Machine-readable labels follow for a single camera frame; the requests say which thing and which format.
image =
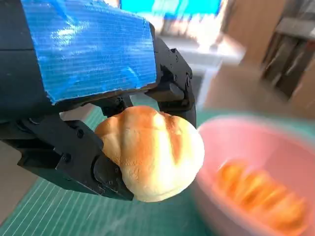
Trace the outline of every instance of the screw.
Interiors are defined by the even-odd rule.
[[[77,132],[77,136],[78,136],[78,138],[79,138],[79,139],[82,139],[82,138],[83,138],[83,136],[84,136],[84,132],[83,132],[83,130],[82,130],[82,129],[79,129],[79,130],[78,130],[78,132]]]
[[[67,153],[66,155],[63,155],[63,160],[65,163],[69,163],[71,161],[72,157],[69,153]]]

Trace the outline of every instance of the bread roll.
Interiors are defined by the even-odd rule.
[[[103,121],[95,133],[135,198],[158,202],[194,180],[204,159],[197,130],[185,119],[136,106]]]

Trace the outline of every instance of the blue tape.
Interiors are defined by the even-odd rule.
[[[22,0],[51,102],[156,81],[149,22],[95,0]]]

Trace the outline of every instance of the green cutting mat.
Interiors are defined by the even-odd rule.
[[[135,105],[158,108],[152,100]],[[197,114],[198,125],[222,112]],[[95,108],[85,123],[104,119]],[[281,120],[281,125],[314,137],[314,125]],[[0,236],[213,236],[199,218],[189,189],[160,203],[124,202],[63,190],[39,179],[0,228]]]

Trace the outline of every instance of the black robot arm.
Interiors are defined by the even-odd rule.
[[[10,3],[16,4],[14,14],[23,14],[19,1]],[[23,29],[23,37],[30,34],[25,30],[24,17],[16,17],[16,20],[15,24]],[[133,199],[122,180],[120,168],[102,152],[101,139],[83,122],[63,121],[59,113],[92,103],[110,117],[132,106],[130,93],[142,92],[155,99],[161,111],[183,117],[196,127],[191,68],[176,49],[169,49],[155,37],[154,28],[150,27],[157,70],[154,84],[136,90],[80,97],[56,105],[49,102],[44,92],[31,44],[27,50],[10,48],[0,51],[0,60],[6,58],[0,66],[0,90],[5,89],[0,93],[0,140],[22,153],[19,166],[64,189]],[[27,56],[16,57],[16,53]],[[20,72],[15,74],[14,80],[6,80],[8,74],[12,75],[11,72],[18,69]],[[20,89],[17,84],[26,88]]]

